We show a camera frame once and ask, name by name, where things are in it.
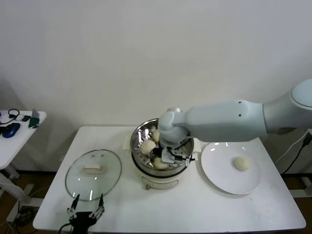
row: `power cord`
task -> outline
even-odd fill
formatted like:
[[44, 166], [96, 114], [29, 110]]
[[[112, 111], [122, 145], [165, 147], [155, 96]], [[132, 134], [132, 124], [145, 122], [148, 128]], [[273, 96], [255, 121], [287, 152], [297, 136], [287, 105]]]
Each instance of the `power cord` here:
[[[168, 150], [168, 152], [169, 152], [172, 156], [174, 156], [175, 159], [178, 159], [178, 160], [180, 160], [180, 161], [186, 160], [186, 158], [183, 158], [183, 157], [180, 156], [180, 155], [175, 155], [175, 154], [173, 154], [172, 151], [171, 151], [170, 149]], [[194, 161], [194, 160], [195, 160], [195, 158], [192, 158], [192, 154], [188, 157], [188, 159], [189, 159], [190, 161]]]
[[22, 233], [19, 230], [19, 227], [24, 227], [27, 224], [31, 223], [31, 221], [35, 218], [35, 214], [38, 212], [34, 211], [32, 208], [26, 207], [23, 208], [20, 212], [19, 212], [19, 217], [16, 218], [15, 220], [15, 225], [16, 225], [16, 231], [18, 234], [33, 234], [36, 233], [38, 230], [34, 229], [33, 231], [29, 232], [29, 233]]
[[181, 144], [180, 146], [178, 146], [177, 148], [175, 148], [175, 150], [180, 149], [181, 147], [185, 146], [187, 143], [189, 143], [192, 140], [192, 138], [188, 139], [187, 141], [185, 141], [183, 144]]
[[279, 157], [274, 163], [277, 164], [277, 163], [279, 162], [279, 160], [281, 160], [281, 159], [289, 152], [289, 150], [291, 150], [291, 148], [292, 148], [295, 144], [297, 144], [298, 142], [300, 142], [300, 141], [306, 136], [307, 133], [309, 133], [309, 131], [306, 131], [306, 132], [305, 132], [296, 142], [294, 142], [294, 143], [288, 148], [288, 150], [287, 150], [285, 153], [283, 153], [282, 156]]
[[[17, 111], [17, 115], [16, 114], [12, 114], [11, 113], [12, 111]], [[1, 123], [0, 122], [0, 125], [7, 124], [7, 123], [10, 123], [13, 120], [15, 120], [20, 115], [20, 111], [18, 109], [12, 108], [12, 109], [8, 110], [8, 114], [9, 114], [9, 118], [11, 118], [11, 120], [7, 121], [6, 123]]]
[[61, 231], [62, 231], [62, 229], [63, 229], [64, 227], [69, 226], [69, 225], [71, 225], [71, 224], [70, 224], [70, 223], [65, 223], [63, 226], [61, 226], [61, 228], [60, 228], [59, 231], [58, 231], [58, 234], [61, 233]]
[[8, 222], [5, 221], [5, 222], [1, 223], [1, 224], [0, 224], [0, 227], [1, 227], [3, 224], [7, 224], [7, 225], [9, 226], [9, 229], [12, 230], [12, 234], [14, 234], [14, 229], [13, 229], [13, 227], [12, 227]]
[[302, 146], [301, 146], [300, 150], [298, 151], [297, 156], [294, 158], [294, 160], [293, 160], [292, 163], [289, 165], [289, 167], [282, 173], [282, 175], [285, 174], [285, 173], [292, 167], [292, 165], [296, 162], [296, 160], [297, 160], [298, 157], [300, 156], [300, 153], [301, 153], [301, 151], [303, 150], [303, 148], [304, 148], [305, 146], [309, 145], [309, 143], [311, 142], [311, 140], [312, 140], [312, 135], [311, 135], [311, 133], [308, 133], [307, 136], [306, 136], [306, 137], [304, 138], [304, 140], [303, 140]]

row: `stainless steel steamer basket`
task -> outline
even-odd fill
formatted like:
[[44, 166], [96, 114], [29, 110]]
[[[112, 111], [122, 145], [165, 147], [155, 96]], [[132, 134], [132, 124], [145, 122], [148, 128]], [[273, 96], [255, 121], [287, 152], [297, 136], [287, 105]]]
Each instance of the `stainless steel steamer basket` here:
[[[142, 123], [137, 129], [135, 129], [130, 140], [132, 159], [135, 165], [145, 174], [156, 178], [169, 178], [186, 169], [185, 160], [169, 164], [169, 167], [165, 170], [159, 170], [153, 166], [153, 162], [151, 162], [150, 158], [143, 155], [140, 151], [142, 142], [152, 139], [152, 133], [157, 129], [157, 125], [158, 118], [155, 118]], [[184, 140], [184, 142], [186, 141], [187, 143], [185, 145], [178, 150], [172, 150], [172, 153], [175, 155], [185, 155], [186, 157], [190, 157], [193, 152], [194, 141], [193, 139]]]

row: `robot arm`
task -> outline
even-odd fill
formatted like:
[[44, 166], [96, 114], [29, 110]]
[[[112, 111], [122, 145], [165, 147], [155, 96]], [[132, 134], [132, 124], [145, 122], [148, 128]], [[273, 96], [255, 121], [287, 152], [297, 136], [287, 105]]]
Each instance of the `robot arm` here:
[[174, 147], [187, 137], [202, 141], [249, 141], [281, 128], [312, 128], [312, 79], [268, 103], [232, 100], [171, 108], [158, 121], [160, 144]]

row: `white wall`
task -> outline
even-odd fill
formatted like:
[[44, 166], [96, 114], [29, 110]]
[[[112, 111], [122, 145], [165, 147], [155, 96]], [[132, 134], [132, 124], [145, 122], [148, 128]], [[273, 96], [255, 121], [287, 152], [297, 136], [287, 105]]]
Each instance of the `white wall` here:
[[83, 125], [138, 125], [172, 106], [281, 95], [311, 77], [311, 8], [310, 0], [1, 1], [0, 107], [48, 114], [15, 164], [56, 170]]

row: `floor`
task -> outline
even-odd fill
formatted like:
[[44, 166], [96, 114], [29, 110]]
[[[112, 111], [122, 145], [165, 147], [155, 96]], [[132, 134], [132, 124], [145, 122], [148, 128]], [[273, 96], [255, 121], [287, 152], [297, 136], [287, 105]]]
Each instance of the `floor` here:
[[[21, 188], [24, 188], [27, 184], [32, 183], [35, 185], [33, 191], [36, 191], [38, 189], [42, 189], [45, 187], [48, 187], [54, 178], [54, 175], [50, 174], [32, 174], [32, 173], [21, 173], [21, 177], [19, 179], [15, 179], [15, 182], [18, 186]], [[299, 178], [284, 178], [284, 181], [289, 189], [302, 189], [304, 188], [304, 185], [300, 181]], [[35, 197], [44, 198], [48, 188], [39, 191], [36, 193]], [[287, 232], [275, 232], [276, 234], [311, 234], [312, 233], [312, 198], [297, 198], [295, 199], [298, 207], [300, 208], [303, 216], [305, 217], [307, 221], [307, 226], [303, 230], [296, 230], [296, 231], [287, 231]], [[3, 223], [10, 213], [12, 207], [14, 206], [16, 202], [16, 199], [9, 195], [8, 193], [4, 193], [2, 197], [0, 198], [0, 224]], [[15, 233], [18, 233], [16, 231], [16, 226], [13, 224], [13, 228]], [[8, 230], [8, 226], [6, 224], [0, 226], [0, 234], [6, 234], [6, 231]], [[30, 222], [25, 227], [19, 227], [19, 232], [21, 234], [30, 234], [34, 233], [36, 231], [32, 227], [32, 222]], [[46, 232], [46, 231], [36, 231], [36, 234], [56, 234], [57, 232]]]

